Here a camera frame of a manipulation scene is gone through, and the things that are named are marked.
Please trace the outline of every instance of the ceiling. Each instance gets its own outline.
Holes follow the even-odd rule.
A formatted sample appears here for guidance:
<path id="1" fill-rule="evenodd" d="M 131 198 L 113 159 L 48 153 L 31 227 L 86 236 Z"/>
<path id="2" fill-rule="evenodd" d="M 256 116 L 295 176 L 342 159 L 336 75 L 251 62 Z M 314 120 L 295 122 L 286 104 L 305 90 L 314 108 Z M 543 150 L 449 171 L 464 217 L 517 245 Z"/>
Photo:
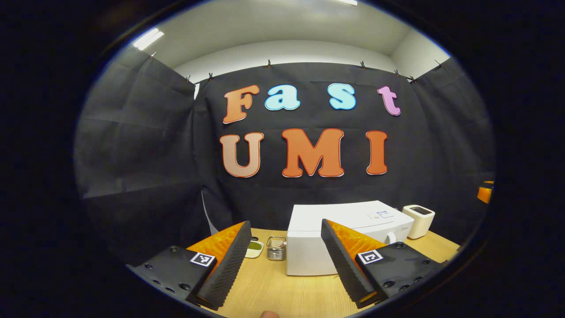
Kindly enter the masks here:
<path id="1" fill-rule="evenodd" d="M 164 33 L 144 51 L 175 68 L 234 46 L 277 40 L 336 42 L 391 55 L 410 27 L 359 2 L 213 0 L 156 26 Z"/>

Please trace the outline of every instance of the black fabric backdrop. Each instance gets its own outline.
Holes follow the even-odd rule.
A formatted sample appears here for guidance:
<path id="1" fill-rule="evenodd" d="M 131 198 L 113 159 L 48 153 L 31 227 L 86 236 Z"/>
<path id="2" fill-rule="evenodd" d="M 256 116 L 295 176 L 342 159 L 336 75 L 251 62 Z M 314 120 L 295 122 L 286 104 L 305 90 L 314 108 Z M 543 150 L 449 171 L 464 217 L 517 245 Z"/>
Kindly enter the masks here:
<path id="1" fill-rule="evenodd" d="M 350 84 L 357 104 L 334 110 L 327 88 Z M 298 90 L 300 106 L 292 111 L 270 111 L 267 91 L 282 84 Z M 224 124 L 227 92 L 259 86 L 247 117 Z M 377 93 L 389 86 L 397 95 L 400 116 L 390 115 Z M 283 130 L 301 128 L 313 145 L 326 128 L 339 128 L 341 165 L 345 174 L 324 178 L 316 172 L 285 178 L 286 140 Z M 381 200 L 401 209 L 420 204 L 437 212 L 432 230 L 461 243 L 481 220 L 486 205 L 476 198 L 478 186 L 494 171 L 494 150 L 485 106 L 468 77 L 449 60 L 410 84 L 395 74 L 333 63 L 289 63 L 254 67 L 222 74 L 200 83 L 194 105 L 194 148 L 201 174 L 204 202 L 211 222 L 219 229 L 250 220 L 253 227 L 286 230 L 294 204 L 334 204 Z M 365 133 L 384 131 L 383 175 L 369 175 L 370 143 Z M 260 170 L 250 178 L 226 172 L 219 139 L 240 136 L 237 161 L 248 163 L 243 136 L 262 132 Z"/>
<path id="2" fill-rule="evenodd" d="M 192 83 L 137 49 L 125 50 L 108 64 L 79 120 L 75 169 L 86 210 L 110 250 L 132 265 L 170 244 L 188 246 L 210 235 L 202 201 L 219 230 L 244 220 L 286 230 L 294 204 L 420 204 L 437 213 L 432 231 L 462 243 L 486 211 L 476 195 L 483 181 L 494 179 L 494 146 L 469 78 L 453 59 L 443 65 L 412 84 L 386 71 L 333 63 L 254 67 L 202 81 L 194 101 Z M 330 106 L 332 83 L 355 89 L 355 108 Z M 267 110 L 267 91 L 282 84 L 297 88 L 300 107 Z M 224 124 L 224 95 L 250 85 L 260 91 L 243 109 L 247 117 Z M 397 95 L 397 117 L 377 93 L 385 85 Z M 342 130 L 345 174 L 283 177 L 281 133 L 289 128 L 305 130 L 314 145 L 324 129 Z M 388 136 L 383 175 L 366 172 L 371 130 Z M 260 169 L 236 178 L 223 166 L 219 139 L 240 136 L 237 161 L 247 165 L 243 137 L 250 132 L 264 134 Z"/>
<path id="3" fill-rule="evenodd" d="M 210 235 L 192 155 L 194 84 L 137 49 L 88 95 L 75 141 L 77 184 L 110 250 L 137 265 Z"/>
<path id="4" fill-rule="evenodd" d="M 495 179 L 491 118 L 471 79 L 453 58 L 419 77 L 416 93 L 434 142 L 431 230 L 462 243 L 477 227 L 487 205 L 478 186 Z"/>

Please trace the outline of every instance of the ceiling light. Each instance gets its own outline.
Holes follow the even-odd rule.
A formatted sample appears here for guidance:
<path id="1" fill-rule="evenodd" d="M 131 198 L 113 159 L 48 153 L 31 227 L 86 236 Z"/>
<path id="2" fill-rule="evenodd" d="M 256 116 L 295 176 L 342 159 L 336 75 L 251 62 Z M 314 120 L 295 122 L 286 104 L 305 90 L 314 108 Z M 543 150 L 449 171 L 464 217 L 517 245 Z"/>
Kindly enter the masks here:
<path id="1" fill-rule="evenodd" d="M 338 0 L 338 1 L 343 2 L 343 3 L 348 3 L 348 4 L 354 5 L 354 6 L 357 5 L 357 1 L 355 1 L 355 0 Z"/>
<path id="2" fill-rule="evenodd" d="M 133 43 L 133 46 L 140 50 L 144 50 L 148 47 L 151 43 L 155 42 L 158 38 L 164 35 L 163 32 L 159 31 L 158 29 L 153 29 L 143 36 L 141 36 L 137 41 Z"/>
<path id="3" fill-rule="evenodd" d="M 146 47 L 148 47 L 151 43 L 155 42 L 158 38 L 162 37 L 165 33 L 159 31 L 156 34 L 152 35 L 150 38 L 148 38 L 145 42 L 142 42 L 138 49 L 140 50 L 144 50 Z"/>
<path id="4" fill-rule="evenodd" d="M 143 42 L 147 41 L 147 39 L 149 39 L 151 36 L 157 34 L 157 32 L 159 32 L 159 30 L 157 30 L 157 29 L 153 29 L 153 30 L 147 32 L 147 33 L 144 34 L 142 37 L 140 37 L 139 40 L 135 41 L 135 42 L 133 43 L 133 46 L 135 46 L 136 48 L 138 48 L 140 44 L 142 44 Z"/>

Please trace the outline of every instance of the finger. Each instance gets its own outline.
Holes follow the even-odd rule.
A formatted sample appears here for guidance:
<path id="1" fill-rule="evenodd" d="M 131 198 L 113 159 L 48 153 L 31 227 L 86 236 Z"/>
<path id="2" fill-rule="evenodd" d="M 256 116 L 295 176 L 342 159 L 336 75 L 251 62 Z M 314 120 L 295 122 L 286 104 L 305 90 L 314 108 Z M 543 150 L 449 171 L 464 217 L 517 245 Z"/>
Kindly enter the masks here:
<path id="1" fill-rule="evenodd" d="M 272 311 L 263 311 L 260 318 L 279 318 L 279 316 Z"/>

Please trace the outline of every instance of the wooden table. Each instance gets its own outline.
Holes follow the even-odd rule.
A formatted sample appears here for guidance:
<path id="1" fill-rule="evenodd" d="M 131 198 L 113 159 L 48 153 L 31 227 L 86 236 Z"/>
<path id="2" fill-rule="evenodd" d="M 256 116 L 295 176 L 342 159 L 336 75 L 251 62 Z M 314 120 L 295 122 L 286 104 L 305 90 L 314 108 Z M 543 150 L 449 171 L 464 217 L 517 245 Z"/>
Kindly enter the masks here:
<path id="1" fill-rule="evenodd" d="M 251 233 L 263 243 L 271 235 L 286 236 L 286 231 L 276 230 L 251 229 Z M 405 243 L 439 263 L 450 260 L 459 248 L 430 231 Z M 228 318 L 259 318 L 263 311 L 274 311 L 280 318 L 343 318 L 371 308 L 357 309 L 337 275 L 287 276 L 286 260 L 268 260 L 266 254 L 265 247 L 259 257 L 243 260 L 224 306 L 216 313 Z"/>

